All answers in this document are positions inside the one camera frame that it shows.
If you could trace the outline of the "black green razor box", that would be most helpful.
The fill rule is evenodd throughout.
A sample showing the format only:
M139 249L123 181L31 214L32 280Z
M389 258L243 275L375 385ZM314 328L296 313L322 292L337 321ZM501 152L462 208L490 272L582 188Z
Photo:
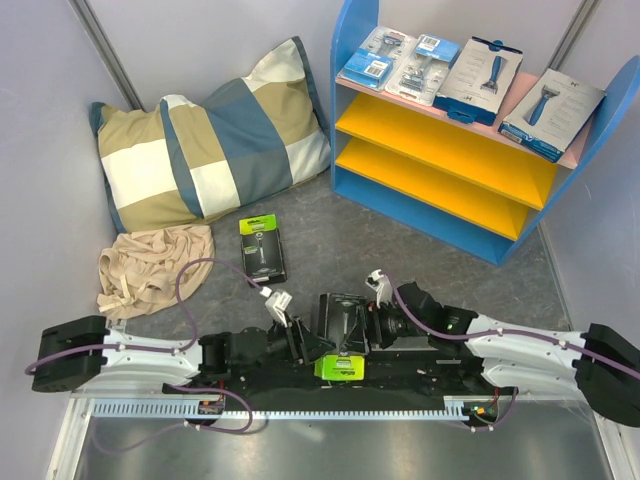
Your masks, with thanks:
M366 338L364 296L326 293L319 297L316 334L334 347L314 364L314 375L328 382L361 381L365 357L370 352Z
M243 218L239 233L245 274L259 284L285 282L287 272L276 215Z

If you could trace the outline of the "blue Gillette razor blister pack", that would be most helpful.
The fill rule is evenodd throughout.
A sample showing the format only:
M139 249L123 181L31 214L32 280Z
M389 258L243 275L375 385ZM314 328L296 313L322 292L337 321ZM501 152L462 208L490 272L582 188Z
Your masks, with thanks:
M414 36L377 26L346 62L338 77L381 91L416 42Z

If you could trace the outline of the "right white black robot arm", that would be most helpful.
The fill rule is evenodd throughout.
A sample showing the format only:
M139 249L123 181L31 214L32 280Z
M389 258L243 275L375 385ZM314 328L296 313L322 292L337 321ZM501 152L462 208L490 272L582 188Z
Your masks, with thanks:
M492 387L555 394L638 427L639 350L611 327L523 327L443 305L416 283L395 287L386 276L367 282L375 299L358 298L354 306L367 346L387 349L400 338L422 338L434 351L463 362L457 377L469 393Z

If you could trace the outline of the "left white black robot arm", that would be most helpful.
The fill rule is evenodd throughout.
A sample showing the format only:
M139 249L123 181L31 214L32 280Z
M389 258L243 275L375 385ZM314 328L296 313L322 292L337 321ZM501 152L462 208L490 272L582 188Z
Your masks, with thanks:
M299 319L275 321L264 330L205 335L195 341L132 336L109 329L102 316L87 316L42 332L38 359L28 368L38 393L94 390L208 393L272 364L310 365L335 343L312 333Z

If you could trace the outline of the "Harry's razor pack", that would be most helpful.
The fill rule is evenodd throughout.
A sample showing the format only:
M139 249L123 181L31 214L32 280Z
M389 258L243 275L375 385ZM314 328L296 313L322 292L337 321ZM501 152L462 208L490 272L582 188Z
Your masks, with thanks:
M433 107L461 123L492 126L523 59L500 40L473 36L457 55Z
M601 89L548 69L503 119L498 132L556 163L605 97Z

